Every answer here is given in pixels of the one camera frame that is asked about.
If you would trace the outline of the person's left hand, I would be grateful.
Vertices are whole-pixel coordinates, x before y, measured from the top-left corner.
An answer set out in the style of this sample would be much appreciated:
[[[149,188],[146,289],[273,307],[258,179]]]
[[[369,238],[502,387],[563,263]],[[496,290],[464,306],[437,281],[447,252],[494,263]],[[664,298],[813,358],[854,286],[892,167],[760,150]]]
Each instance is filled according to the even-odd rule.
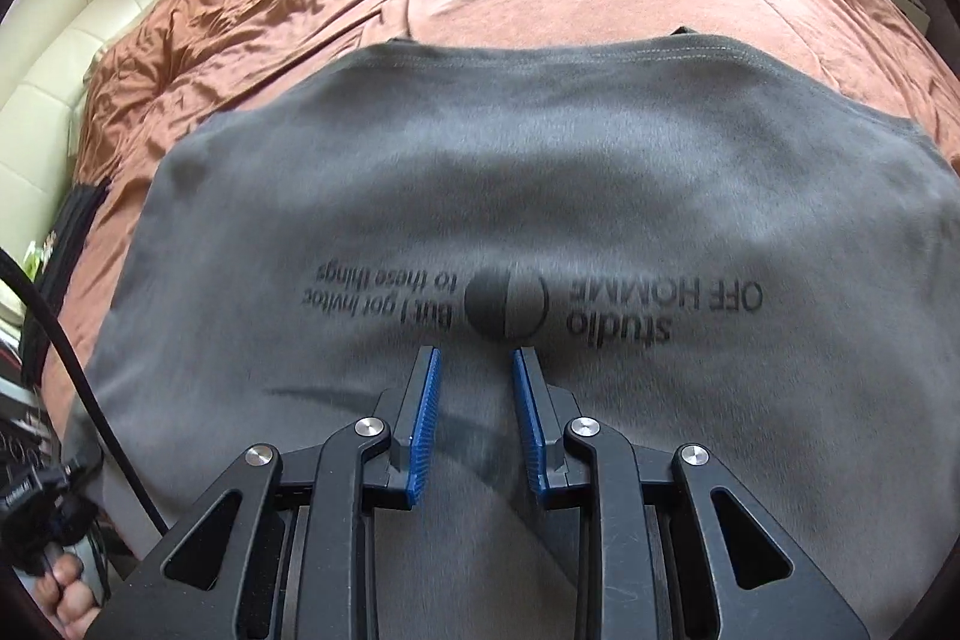
[[[98,599],[83,581],[82,561],[75,554],[60,555],[52,569],[34,583],[32,592],[53,628],[67,640],[85,640],[101,614]]]

